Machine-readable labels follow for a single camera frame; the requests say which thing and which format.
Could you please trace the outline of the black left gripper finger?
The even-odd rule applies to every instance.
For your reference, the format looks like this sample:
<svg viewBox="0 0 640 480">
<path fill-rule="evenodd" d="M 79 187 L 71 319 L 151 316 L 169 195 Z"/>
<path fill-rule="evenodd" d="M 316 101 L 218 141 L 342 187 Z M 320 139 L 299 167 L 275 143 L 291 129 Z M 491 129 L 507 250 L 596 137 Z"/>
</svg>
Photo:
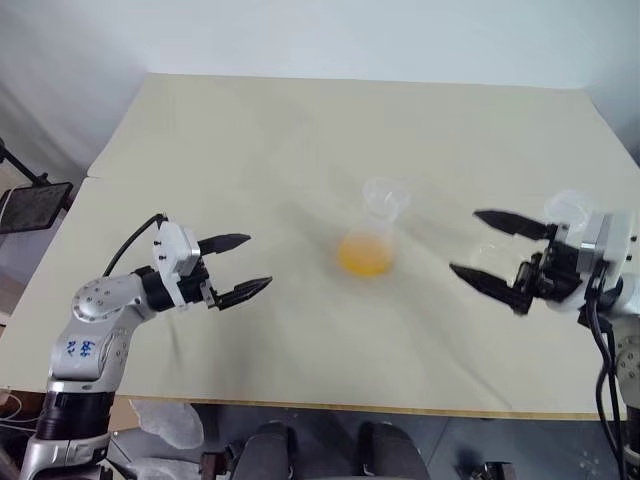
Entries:
<svg viewBox="0 0 640 480">
<path fill-rule="evenodd" d="M 264 290 L 272 280 L 272 277 L 257 278 L 238 284 L 227 293 L 215 293 L 214 305 L 218 310 L 226 310 L 244 303 Z"/>
<path fill-rule="evenodd" d="M 242 233 L 216 235 L 198 241 L 201 256 L 221 254 L 237 248 L 250 240 L 250 236 Z"/>
</svg>

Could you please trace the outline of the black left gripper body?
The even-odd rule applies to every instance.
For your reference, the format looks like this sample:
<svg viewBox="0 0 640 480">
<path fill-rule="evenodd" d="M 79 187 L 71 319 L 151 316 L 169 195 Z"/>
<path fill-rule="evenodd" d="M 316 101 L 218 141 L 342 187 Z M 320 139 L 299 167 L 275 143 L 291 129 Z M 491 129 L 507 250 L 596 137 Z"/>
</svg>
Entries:
<svg viewBox="0 0 640 480">
<path fill-rule="evenodd" d="M 177 286 L 186 305 L 204 303 L 209 309 L 218 307 L 219 297 L 202 258 L 190 274 L 181 277 Z"/>
</svg>

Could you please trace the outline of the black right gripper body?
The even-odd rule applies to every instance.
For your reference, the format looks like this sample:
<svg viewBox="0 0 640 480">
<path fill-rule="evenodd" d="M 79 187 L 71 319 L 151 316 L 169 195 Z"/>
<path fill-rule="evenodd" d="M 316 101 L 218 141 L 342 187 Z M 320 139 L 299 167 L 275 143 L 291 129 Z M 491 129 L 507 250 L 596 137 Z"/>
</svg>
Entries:
<svg viewBox="0 0 640 480">
<path fill-rule="evenodd" d="M 516 234 L 548 242 L 542 252 L 523 261 L 516 275 L 516 290 L 529 297 L 565 301 L 583 283 L 578 272 L 579 250 L 568 245 L 568 224 L 531 224 Z"/>
</svg>

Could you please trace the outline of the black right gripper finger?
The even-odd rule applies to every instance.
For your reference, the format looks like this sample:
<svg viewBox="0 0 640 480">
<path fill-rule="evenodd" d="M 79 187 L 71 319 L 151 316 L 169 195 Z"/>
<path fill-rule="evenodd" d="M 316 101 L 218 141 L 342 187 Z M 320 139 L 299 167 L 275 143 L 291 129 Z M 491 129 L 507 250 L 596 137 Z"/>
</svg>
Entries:
<svg viewBox="0 0 640 480">
<path fill-rule="evenodd" d="M 558 230 L 556 224 L 544 224 L 510 211 L 483 209 L 473 215 L 494 229 L 531 240 L 553 240 Z"/>
<path fill-rule="evenodd" d="M 485 271 L 450 263 L 450 269 L 478 292 L 506 304 L 516 315 L 526 315 L 533 301 L 530 292 L 532 266 L 522 263 L 512 286 L 505 280 Z"/>
</svg>

